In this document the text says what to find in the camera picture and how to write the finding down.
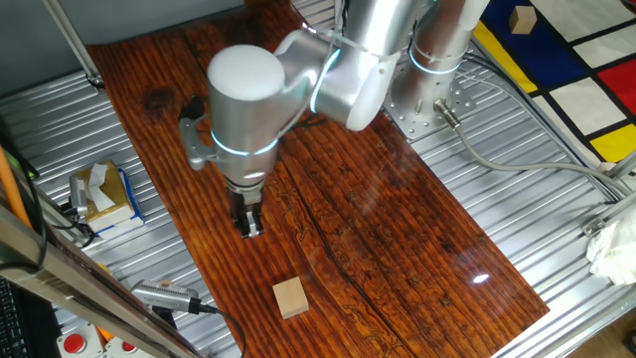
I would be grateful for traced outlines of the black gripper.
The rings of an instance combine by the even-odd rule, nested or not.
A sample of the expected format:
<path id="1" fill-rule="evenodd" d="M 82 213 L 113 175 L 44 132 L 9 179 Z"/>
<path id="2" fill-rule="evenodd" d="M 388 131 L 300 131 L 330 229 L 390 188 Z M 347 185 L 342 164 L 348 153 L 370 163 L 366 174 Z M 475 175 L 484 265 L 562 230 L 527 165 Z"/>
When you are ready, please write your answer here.
<path id="1" fill-rule="evenodd" d="M 255 238 L 264 233 L 261 223 L 262 190 L 229 190 L 230 211 L 235 229 L 242 238 Z"/>

